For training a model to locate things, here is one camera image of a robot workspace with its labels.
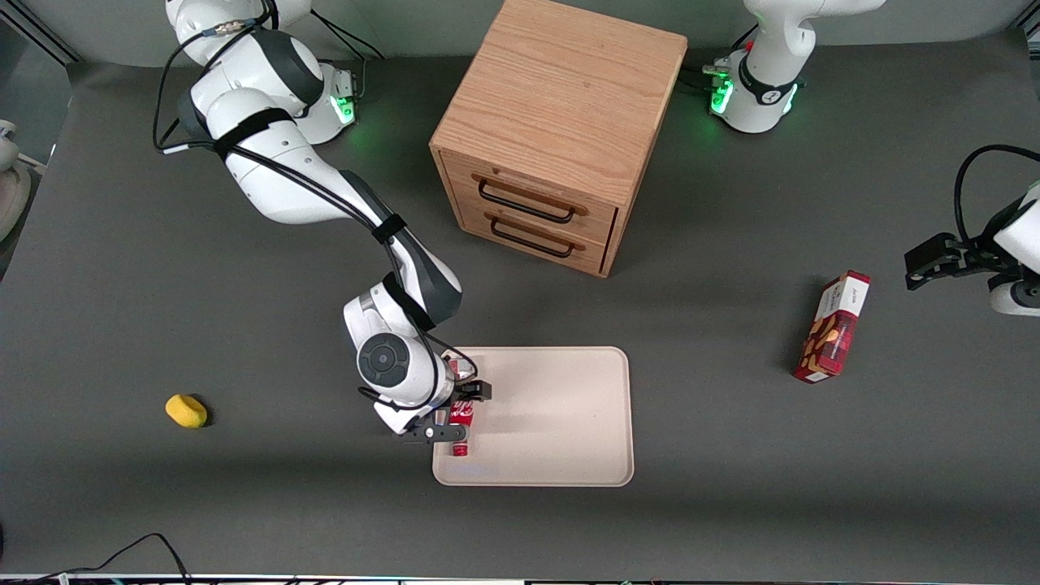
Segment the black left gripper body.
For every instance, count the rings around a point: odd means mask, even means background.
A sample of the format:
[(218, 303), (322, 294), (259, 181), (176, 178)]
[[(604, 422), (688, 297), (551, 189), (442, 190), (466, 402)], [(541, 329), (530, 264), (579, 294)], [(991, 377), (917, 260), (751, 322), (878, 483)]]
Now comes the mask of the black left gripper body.
[(995, 243), (996, 234), (1007, 228), (1010, 222), (1010, 219), (991, 219), (978, 236), (969, 236), (964, 219), (956, 219), (955, 226), (961, 245), (961, 262), (955, 274), (957, 276), (973, 276), (992, 273), (1011, 276), (1012, 259)]

